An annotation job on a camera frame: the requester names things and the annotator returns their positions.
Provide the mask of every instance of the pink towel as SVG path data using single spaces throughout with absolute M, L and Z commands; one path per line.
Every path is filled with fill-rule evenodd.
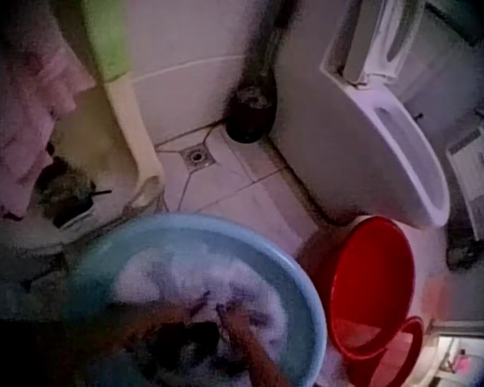
M 95 85 L 64 40 L 45 0 L 22 2 L 0 26 L 0 216 L 23 217 L 45 148 L 73 97 Z

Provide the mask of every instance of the toilet bowl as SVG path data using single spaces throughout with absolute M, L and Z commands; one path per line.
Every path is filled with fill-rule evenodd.
M 385 86 L 356 89 L 329 73 L 295 74 L 278 91 L 271 137 L 329 218 L 377 214 L 418 228 L 446 224 L 440 162 Z

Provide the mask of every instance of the soapy water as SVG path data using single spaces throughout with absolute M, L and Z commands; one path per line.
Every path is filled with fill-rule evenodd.
M 287 316 L 277 291 L 246 263 L 204 243 L 138 252 L 119 274 L 114 298 L 200 305 L 189 327 L 154 332 L 131 350 L 138 369 L 155 385 L 251 385 L 219 321 L 218 306 L 241 304 L 271 359 L 277 361 L 286 345 Z

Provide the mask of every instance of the blue basin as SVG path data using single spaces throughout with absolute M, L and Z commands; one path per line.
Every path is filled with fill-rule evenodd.
M 129 222 L 99 239 L 70 276 L 68 317 L 85 318 L 111 303 L 116 277 L 137 252 L 184 243 L 204 243 L 214 252 L 241 259 L 279 292 L 288 314 L 280 367 L 292 385 L 311 387 L 327 344 L 323 307 L 314 286 L 294 259 L 273 243 L 222 219 L 163 214 Z

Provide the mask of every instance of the toilet lid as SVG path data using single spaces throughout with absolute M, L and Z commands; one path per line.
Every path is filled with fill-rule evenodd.
M 391 83 L 403 66 L 424 0 L 363 0 L 343 76 L 353 85 Z

